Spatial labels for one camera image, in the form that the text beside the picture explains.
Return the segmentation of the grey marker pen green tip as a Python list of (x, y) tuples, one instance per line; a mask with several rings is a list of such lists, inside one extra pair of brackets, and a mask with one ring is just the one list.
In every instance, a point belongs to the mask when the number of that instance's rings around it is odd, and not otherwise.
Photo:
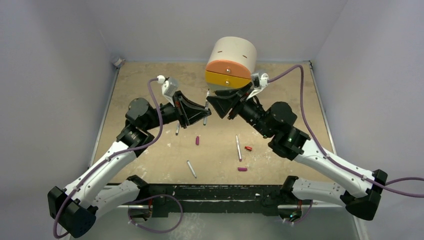
[(179, 135), (179, 132), (180, 132), (180, 126), (181, 126), (181, 125), (180, 125), (180, 123), (178, 122), (178, 123), (177, 123), (177, 126), (176, 126), (176, 130), (175, 130), (175, 135), (176, 135), (176, 136), (178, 136), (178, 135)]

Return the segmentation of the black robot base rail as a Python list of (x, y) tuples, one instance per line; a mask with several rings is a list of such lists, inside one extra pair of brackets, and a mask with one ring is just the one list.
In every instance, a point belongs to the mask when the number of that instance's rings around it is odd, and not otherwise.
[(152, 200), (152, 216), (166, 218), (170, 213), (262, 214), (267, 217), (290, 215), (307, 207), (311, 200), (296, 198), (289, 188), (294, 180), (284, 184), (182, 184), (148, 183), (137, 175), (127, 180), (136, 184), (136, 197), (141, 204)]

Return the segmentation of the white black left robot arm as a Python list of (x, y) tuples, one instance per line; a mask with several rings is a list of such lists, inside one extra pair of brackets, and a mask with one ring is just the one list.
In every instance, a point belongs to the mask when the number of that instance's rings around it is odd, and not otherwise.
[(65, 187), (54, 186), (48, 192), (55, 239), (83, 236), (97, 218), (120, 204), (146, 203), (149, 191), (135, 179), (125, 180), (108, 191), (104, 191), (104, 187), (159, 140), (164, 125), (178, 122), (187, 128), (211, 115), (209, 109), (189, 100), (179, 90), (171, 94), (169, 103), (158, 104), (154, 97), (152, 101), (149, 103), (142, 97), (132, 100), (125, 114), (124, 128), (106, 153), (76, 180)]

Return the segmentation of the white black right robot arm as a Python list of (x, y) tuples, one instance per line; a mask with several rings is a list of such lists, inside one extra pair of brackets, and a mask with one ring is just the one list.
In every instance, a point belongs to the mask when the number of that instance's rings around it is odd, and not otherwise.
[(333, 180), (315, 182), (289, 176), (280, 196), (288, 204), (296, 200), (318, 200), (344, 207), (353, 216), (372, 221), (377, 213), (387, 173), (367, 170), (328, 152), (308, 134), (294, 126), (297, 115), (287, 102), (277, 101), (264, 109), (256, 96), (250, 97), (252, 85), (218, 90), (206, 99), (220, 118), (240, 116), (281, 158), (308, 166)]

